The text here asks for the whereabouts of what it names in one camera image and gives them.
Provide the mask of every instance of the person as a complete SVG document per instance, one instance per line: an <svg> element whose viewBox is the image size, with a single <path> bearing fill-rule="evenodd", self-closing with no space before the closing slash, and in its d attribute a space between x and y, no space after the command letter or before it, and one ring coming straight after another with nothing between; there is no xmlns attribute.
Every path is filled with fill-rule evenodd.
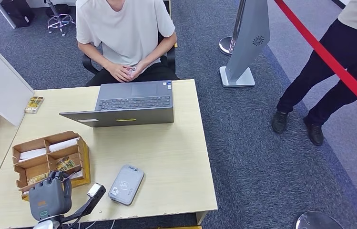
<svg viewBox="0 0 357 229"><path fill-rule="evenodd" d="M103 67L86 86L178 80L160 62L177 42L163 0L77 0L76 31L79 49Z"/></svg>
<svg viewBox="0 0 357 229"><path fill-rule="evenodd" d="M357 80L357 0L351 0L328 28L320 43ZM299 76L290 84L276 106L272 129L282 133L286 128L288 113L307 92L319 82L334 75L327 64L313 51ZM309 111L303 119L308 137L314 145L324 141L322 125L332 113L357 100L357 96L340 80Z"/></svg>

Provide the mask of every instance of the speaker grille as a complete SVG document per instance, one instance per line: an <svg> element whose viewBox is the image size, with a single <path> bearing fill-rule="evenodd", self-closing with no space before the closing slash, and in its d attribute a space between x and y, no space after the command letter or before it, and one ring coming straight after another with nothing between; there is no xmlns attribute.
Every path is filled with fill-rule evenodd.
<svg viewBox="0 0 357 229"><path fill-rule="evenodd" d="M253 45L254 46L259 46L264 42L264 37L262 36L257 36L253 39Z"/></svg>

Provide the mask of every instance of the office chair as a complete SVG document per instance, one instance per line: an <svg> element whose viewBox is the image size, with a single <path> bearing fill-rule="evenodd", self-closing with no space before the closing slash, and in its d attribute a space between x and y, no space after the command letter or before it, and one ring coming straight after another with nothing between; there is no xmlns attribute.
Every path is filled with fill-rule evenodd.
<svg viewBox="0 0 357 229"><path fill-rule="evenodd" d="M70 23L76 24L73 21L73 18L71 17L71 15L70 14L59 14L59 12L55 8L55 6L51 2L51 0L43 0L43 2L45 4L48 3L48 5L51 8L53 15L54 15L53 17L49 18L49 20L48 20L49 33L52 33L51 28L56 28L56 29L61 30L62 36L66 36L66 33L63 31L62 28Z"/></svg>
<svg viewBox="0 0 357 229"><path fill-rule="evenodd" d="M171 15L170 13L170 1L165 0L164 4L166 6L167 12ZM163 36L158 33L158 43L160 43L163 40ZM167 53L166 55L162 56L160 58L160 61L162 64L166 65L168 68L170 68L174 73L175 73L175 46L173 46ZM99 72L98 69L96 69L92 65L92 61L90 57L88 57L86 54L83 54L82 58L83 66L85 69L89 70L93 74L97 74Z"/></svg>

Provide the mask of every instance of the robotic hand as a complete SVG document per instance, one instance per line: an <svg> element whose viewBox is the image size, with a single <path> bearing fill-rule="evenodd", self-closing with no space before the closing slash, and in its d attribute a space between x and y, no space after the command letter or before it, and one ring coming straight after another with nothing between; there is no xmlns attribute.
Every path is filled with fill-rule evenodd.
<svg viewBox="0 0 357 229"><path fill-rule="evenodd" d="M39 221L34 229L62 228L63 223L73 219L77 219L76 223L92 212L106 191L104 186L95 183L87 193L89 200L75 213L64 217L71 209L71 181L67 177L62 171L51 171L45 180L30 189L31 214Z"/></svg>

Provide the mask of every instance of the wooden compartment box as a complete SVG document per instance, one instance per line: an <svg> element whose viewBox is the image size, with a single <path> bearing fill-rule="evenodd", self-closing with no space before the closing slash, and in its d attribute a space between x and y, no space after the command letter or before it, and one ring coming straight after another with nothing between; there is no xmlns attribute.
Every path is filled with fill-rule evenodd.
<svg viewBox="0 0 357 229"><path fill-rule="evenodd" d="M64 142L70 139L78 138L75 145L67 148L59 149L53 152L49 151L49 146ZM23 160L20 160L20 154L34 149L45 149L45 154ZM21 198L28 201L28 191L31 187L35 186L41 181L28 185L28 180L32 177L36 177L41 174L49 173L50 170L57 169L57 163L63 158L68 157L75 166L68 168L65 172L69 175L82 171L82 177L76 177L71 179L72 187L78 187L81 185L90 183L90 159L88 146L83 138L74 133L73 131L67 131L64 133L51 135L39 139L35 139L29 142L25 142L13 147L13 164L14 171L17 172L20 178L16 181L17 187L21 192Z"/></svg>

